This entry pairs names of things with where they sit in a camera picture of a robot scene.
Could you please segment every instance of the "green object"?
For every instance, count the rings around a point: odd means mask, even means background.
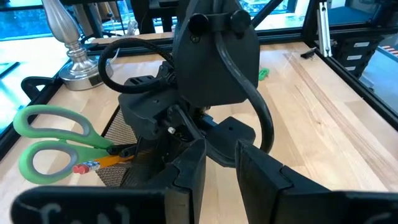
[[[263,81],[269,74],[269,69],[268,68],[263,68],[259,72],[259,80]]]
[[[52,114],[76,121],[82,126],[83,134],[55,128],[33,128],[29,125],[27,119],[30,115],[34,114]],[[28,138],[60,139],[59,141],[40,141],[34,143],[22,153],[21,158],[19,159],[19,170],[25,179],[35,184],[51,184],[61,180],[72,173],[72,167],[74,165],[108,156],[109,154],[106,149],[113,145],[110,140],[101,137],[95,132],[87,118],[58,106],[28,106],[16,114],[13,125],[14,129],[21,136]],[[75,141],[93,147],[69,144],[66,140]],[[48,149],[66,152],[70,156],[70,163],[64,169],[54,174],[41,174],[33,166],[33,158],[39,151]]]

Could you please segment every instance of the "black clamp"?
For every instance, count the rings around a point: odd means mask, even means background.
[[[249,13],[244,10],[237,10],[232,13],[194,14],[189,19],[188,28],[195,36],[225,30],[231,30],[236,35],[242,36],[250,24],[251,18]]]

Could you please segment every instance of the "silver lamp base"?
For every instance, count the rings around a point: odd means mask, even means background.
[[[97,57],[89,57],[90,60],[97,65]],[[100,74],[98,73],[98,66],[93,66],[88,70],[81,72],[72,72],[73,63],[70,62],[63,66],[59,72],[59,77],[69,90],[87,90],[96,87],[103,83]],[[109,60],[106,62],[106,73],[112,77],[113,70]]]

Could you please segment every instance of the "wooden tabletop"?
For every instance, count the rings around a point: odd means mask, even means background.
[[[258,90],[266,100],[275,126],[271,156],[297,172],[332,190],[398,191],[398,133],[323,61],[300,58],[308,50],[304,43],[261,46],[261,68],[269,76]],[[113,79],[155,75],[162,59],[158,55],[118,58]],[[50,105],[62,106],[87,117],[101,133],[118,106],[113,90],[101,85],[86,91],[69,91],[62,86]],[[252,106],[214,106],[215,121],[234,116],[256,130],[261,129]],[[81,131],[73,121],[40,115],[35,127]],[[39,139],[20,138],[0,163],[0,220],[8,220],[16,195],[35,184],[24,180],[18,170],[21,152]],[[68,163],[61,152],[41,152],[36,168],[55,172]],[[247,223],[234,169],[206,161],[206,180],[201,223]],[[58,185],[102,185],[95,173],[71,175]]]

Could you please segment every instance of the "black metal frame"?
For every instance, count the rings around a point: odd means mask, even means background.
[[[316,10],[319,0],[311,0],[308,5],[307,15],[303,23],[303,27],[288,28],[288,29],[274,29],[274,30],[259,30],[257,36],[260,44],[278,44],[286,42],[305,42],[308,46],[314,47],[317,40],[317,20]],[[395,34],[398,32],[398,27],[380,27],[373,26],[371,22],[364,22],[358,24],[339,24],[330,26],[331,39],[348,38],[348,37],[364,37],[374,35]],[[165,51],[172,51],[173,38],[154,39],[150,40],[152,43],[158,45]],[[87,45],[89,55],[99,55],[107,44],[91,44]],[[392,127],[398,130],[398,116],[386,106],[381,99],[370,92],[358,79],[353,77],[349,71],[341,66],[333,58],[325,58],[319,51],[315,51],[317,55],[331,67],[337,75],[339,75],[359,96],[372,106]],[[121,48],[119,56],[133,56],[153,54],[143,47],[125,47]],[[57,84],[46,86],[39,97],[33,100],[30,105],[42,104],[48,102],[49,99],[57,92],[62,85],[60,80]],[[0,138],[0,159],[4,157],[6,152],[19,138],[19,135],[14,131],[10,125]]]

